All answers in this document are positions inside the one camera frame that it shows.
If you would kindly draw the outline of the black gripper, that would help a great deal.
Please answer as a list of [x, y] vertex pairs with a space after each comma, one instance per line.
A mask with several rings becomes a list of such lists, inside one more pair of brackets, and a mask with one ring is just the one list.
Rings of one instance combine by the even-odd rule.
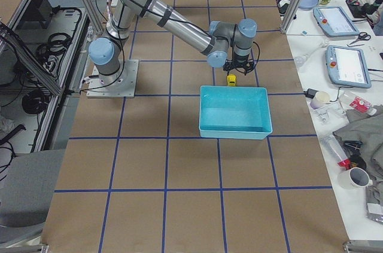
[[254, 70], [254, 61], [253, 60], [233, 60], [233, 61], [226, 61], [223, 65], [223, 71], [230, 72], [232, 69], [243, 69], [244, 75], [249, 74]]

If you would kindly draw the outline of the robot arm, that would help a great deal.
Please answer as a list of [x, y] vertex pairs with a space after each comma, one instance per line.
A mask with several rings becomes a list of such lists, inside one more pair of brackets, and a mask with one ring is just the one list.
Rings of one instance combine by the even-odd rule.
[[97, 85], [87, 89], [94, 97], [133, 97], [138, 61], [127, 60], [123, 46], [129, 39], [134, 17], [148, 18], [174, 34], [207, 58], [213, 68], [229, 72], [254, 70], [256, 63], [249, 55], [254, 44], [257, 24], [252, 19], [239, 23], [213, 21], [205, 31], [161, 0], [118, 0], [115, 11], [107, 11], [108, 20], [102, 35], [89, 45], [89, 57], [98, 77]]

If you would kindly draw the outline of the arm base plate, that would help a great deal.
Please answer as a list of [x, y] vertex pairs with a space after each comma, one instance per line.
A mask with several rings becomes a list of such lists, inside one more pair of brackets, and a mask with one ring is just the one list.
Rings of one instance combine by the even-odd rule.
[[138, 74], [138, 59], [119, 59], [120, 69], [113, 75], [105, 76], [99, 73], [96, 66], [93, 67], [93, 75], [86, 96], [89, 98], [113, 98], [135, 97], [136, 79]]

